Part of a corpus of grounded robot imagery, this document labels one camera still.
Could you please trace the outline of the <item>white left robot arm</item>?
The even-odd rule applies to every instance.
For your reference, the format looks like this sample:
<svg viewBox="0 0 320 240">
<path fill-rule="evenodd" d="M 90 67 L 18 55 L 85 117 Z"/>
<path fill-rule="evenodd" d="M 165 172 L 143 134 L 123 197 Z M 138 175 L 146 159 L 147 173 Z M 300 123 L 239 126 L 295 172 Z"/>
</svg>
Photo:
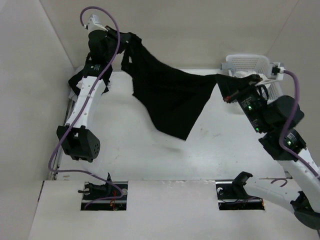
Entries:
<svg viewBox="0 0 320 240">
<path fill-rule="evenodd" d="M 88 34 L 89 53 L 84 68 L 70 85 L 77 100 L 65 125 L 56 130 L 64 153 L 73 160 L 91 163 L 98 157 L 101 143 L 90 128 L 100 98 L 108 91 L 113 72 L 111 62 L 125 51 L 132 36 L 131 32 L 117 32 L 109 26 Z"/>
</svg>

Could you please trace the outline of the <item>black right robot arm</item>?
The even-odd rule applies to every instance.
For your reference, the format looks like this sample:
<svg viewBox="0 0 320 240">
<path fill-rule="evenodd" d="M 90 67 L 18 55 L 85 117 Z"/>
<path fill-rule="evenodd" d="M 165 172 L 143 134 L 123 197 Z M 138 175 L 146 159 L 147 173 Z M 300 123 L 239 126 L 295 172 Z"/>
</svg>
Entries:
<svg viewBox="0 0 320 240">
<path fill-rule="evenodd" d="M 263 149 L 286 169 L 299 185 L 299 191 L 271 186 L 241 172 L 232 181 L 232 192 L 238 198 L 259 197 L 291 212 L 298 221 L 313 230 L 320 228 L 320 169 L 309 155 L 307 144 L 295 130 L 304 118 L 295 97 L 282 95 L 270 101 L 262 77 L 219 76 L 216 80 L 223 101 L 237 102 L 254 130 L 263 134 L 258 141 Z"/>
</svg>

